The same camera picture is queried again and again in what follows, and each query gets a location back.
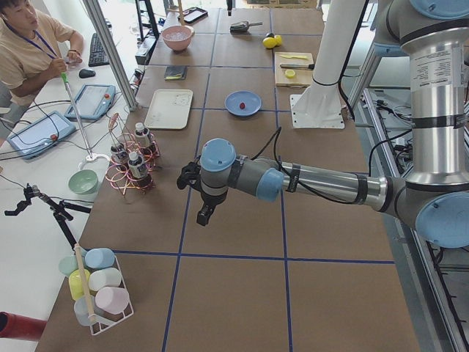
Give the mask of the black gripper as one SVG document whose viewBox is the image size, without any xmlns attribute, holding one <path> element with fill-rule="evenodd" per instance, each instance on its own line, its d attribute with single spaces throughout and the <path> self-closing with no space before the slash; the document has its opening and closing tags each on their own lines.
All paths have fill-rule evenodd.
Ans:
<svg viewBox="0 0 469 352">
<path fill-rule="evenodd" d="M 207 226 L 216 206 L 220 205 L 226 199 L 227 187 L 211 189 L 208 186 L 204 186 L 201 176 L 201 166 L 194 161 L 184 166 L 181 169 L 180 176 L 177 178 L 177 187 L 179 190 L 183 190 L 186 186 L 200 193 L 203 206 L 197 213 L 196 222 L 199 225 Z"/>
</svg>

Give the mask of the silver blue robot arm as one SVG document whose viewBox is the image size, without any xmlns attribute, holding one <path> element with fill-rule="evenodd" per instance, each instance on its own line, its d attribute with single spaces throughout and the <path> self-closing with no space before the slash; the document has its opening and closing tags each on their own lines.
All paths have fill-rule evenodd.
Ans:
<svg viewBox="0 0 469 352">
<path fill-rule="evenodd" d="M 381 1 L 374 46 L 381 56 L 410 58 L 413 170 L 404 178 L 337 172 L 277 158 L 248 157 L 225 139 L 206 142 L 182 168 L 178 188 L 201 194 L 197 221 L 236 188 L 273 201 L 281 191 L 315 194 L 346 205 L 368 205 L 444 247 L 468 244 L 463 62 L 466 1 Z"/>
</svg>

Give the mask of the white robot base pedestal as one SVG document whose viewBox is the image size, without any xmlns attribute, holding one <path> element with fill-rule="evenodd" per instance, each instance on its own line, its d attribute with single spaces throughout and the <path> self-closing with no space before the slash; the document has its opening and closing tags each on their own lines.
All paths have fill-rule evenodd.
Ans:
<svg viewBox="0 0 469 352">
<path fill-rule="evenodd" d="M 294 128 L 344 128 L 339 94 L 341 75 L 367 5 L 364 0 L 330 3 L 311 84 L 302 95 L 290 96 Z"/>
</svg>

